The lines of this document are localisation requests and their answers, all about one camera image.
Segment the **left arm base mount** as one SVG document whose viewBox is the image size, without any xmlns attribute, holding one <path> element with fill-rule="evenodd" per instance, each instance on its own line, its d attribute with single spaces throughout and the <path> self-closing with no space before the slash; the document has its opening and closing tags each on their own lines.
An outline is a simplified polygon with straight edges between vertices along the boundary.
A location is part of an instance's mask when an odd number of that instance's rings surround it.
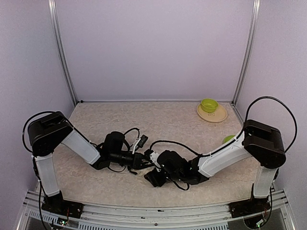
<svg viewBox="0 0 307 230">
<path fill-rule="evenodd" d="M 79 202 L 64 200 L 59 204 L 43 203 L 41 208 L 50 213 L 66 216 L 69 218 L 80 219 L 84 204 Z"/>
</svg>

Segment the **beige folding umbrella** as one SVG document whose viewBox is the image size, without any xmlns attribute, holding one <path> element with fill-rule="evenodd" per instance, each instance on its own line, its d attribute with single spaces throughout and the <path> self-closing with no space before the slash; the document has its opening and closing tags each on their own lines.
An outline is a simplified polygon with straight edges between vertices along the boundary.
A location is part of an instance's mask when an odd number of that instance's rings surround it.
<svg viewBox="0 0 307 230">
<path fill-rule="evenodd" d="M 136 169 L 131 169 L 131 173 L 133 175 L 136 175 L 138 177 L 144 177 L 147 173 L 151 172 L 154 168 L 153 167 L 149 167 L 149 168 L 145 168 L 145 169 L 140 169 L 140 170 L 136 170 Z"/>
</svg>

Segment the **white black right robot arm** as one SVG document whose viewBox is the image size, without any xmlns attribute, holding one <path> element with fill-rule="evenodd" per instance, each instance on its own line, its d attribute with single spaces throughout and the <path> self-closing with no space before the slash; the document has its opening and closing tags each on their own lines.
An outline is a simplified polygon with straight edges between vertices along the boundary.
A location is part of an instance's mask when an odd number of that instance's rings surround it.
<svg viewBox="0 0 307 230">
<path fill-rule="evenodd" d="M 255 199 L 269 196 L 275 174 L 286 161 L 281 132 L 255 120 L 247 120 L 243 130 L 219 148 L 189 161 L 169 150 L 158 153 L 148 149 L 145 154 L 155 169 L 144 178 L 154 187 L 161 187 L 167 181 L 182 181 L 188 186 L 200 184 L 219 171 L 253 157 L 260 163 L 252 189 Z"/>
</svg>

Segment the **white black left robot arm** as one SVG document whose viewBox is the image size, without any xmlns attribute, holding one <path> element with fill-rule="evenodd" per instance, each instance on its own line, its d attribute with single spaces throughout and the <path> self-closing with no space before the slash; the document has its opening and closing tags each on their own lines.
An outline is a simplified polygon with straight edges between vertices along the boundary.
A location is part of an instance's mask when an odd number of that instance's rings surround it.
<svg viewBox="0 0 307 230">
<path fill-rule="evenodd" d="M 128 132 L 113 131 L 100 144 L 85 137 L 60 111 L 44 111 L 30 117 L 24 124 L 22 136 L 28 136 L 24 147 L 32 154 L 35 173 L 39 179 L 45 200 L 62 200 L 54 152 L 66 147 L 95 170 L 108 168 L 112 163 L 130 169 L 140 169 L 144 156 L 138 153 L 147 141 L 147 136 L 138 134 L 133 144 L 126 140 Z"/>
</svg>

